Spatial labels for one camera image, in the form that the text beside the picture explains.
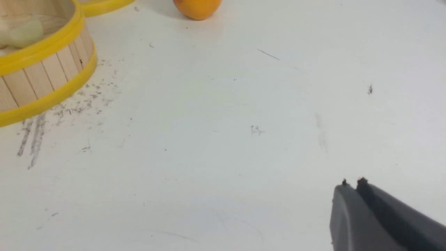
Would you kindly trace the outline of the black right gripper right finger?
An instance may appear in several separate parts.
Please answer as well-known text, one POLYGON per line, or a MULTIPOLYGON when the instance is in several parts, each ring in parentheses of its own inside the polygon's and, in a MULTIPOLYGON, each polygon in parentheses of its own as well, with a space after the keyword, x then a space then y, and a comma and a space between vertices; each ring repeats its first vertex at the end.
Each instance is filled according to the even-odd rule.
POLYGON ((386 230, 408 251, 444 251, 445 225, 410 207, 366 178, 357 181, 356 192, 386 230))

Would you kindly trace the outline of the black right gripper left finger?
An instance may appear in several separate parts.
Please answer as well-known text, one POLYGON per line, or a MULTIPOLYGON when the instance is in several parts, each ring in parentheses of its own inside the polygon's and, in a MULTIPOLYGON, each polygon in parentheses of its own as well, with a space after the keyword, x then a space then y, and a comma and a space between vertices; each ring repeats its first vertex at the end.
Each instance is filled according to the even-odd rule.
POLYGON ((334 251, 406 251, 344 178, 333 190, 330 236, 334 251))

